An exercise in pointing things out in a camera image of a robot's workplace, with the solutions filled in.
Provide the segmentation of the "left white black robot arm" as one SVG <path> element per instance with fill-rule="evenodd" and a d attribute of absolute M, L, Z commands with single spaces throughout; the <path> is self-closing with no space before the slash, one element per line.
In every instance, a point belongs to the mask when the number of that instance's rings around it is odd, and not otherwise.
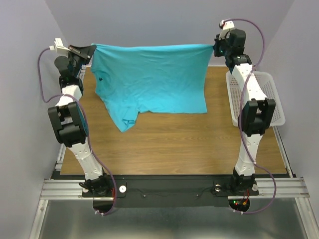
<path fill-rule="evenodd" d="M 66 54 L 57 57 L 54 65 L 60 74 L 62 96 L 55 106 L 48 109 L 48 116 L 57 141 L 74 154 L 82 167 L 85 180 L 80 186 L 83 191 L 94 196 L 106 196 L 111 191 L 111 184 L 89 145 L 88 125 L 78 103 L 84 92 L 80 72 L 84 65 L 90 63 L 96 46 L 70 45 L 60 49 Z"/>

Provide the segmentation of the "turquoise t shirt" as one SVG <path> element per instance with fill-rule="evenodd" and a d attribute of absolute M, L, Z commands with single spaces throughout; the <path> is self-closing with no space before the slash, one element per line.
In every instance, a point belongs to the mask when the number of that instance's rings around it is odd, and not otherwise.
<path fill-rule="evenodd" d="M 121 47 L 97 44 L 95 92 L 120 132 L 141 113 L 205 114 L 209 44 Z"/>

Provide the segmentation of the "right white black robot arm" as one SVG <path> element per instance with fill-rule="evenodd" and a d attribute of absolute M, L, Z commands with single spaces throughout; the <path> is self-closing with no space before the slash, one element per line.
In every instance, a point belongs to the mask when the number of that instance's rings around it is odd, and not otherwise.
<path fill-rule="evenodd" d="M 259 143 L 269 128 L 276 102 L 261 90 L 254 66 L 244 53 L 246 33 L 234 27 L 216 35 L 214 55 L 223 56 L 231 75 L 241 89 L 238 127 L 241 135 L 239 157 L 229 182 L 234 194 L 251 189 L 255 182 L 256 155 Z"/>

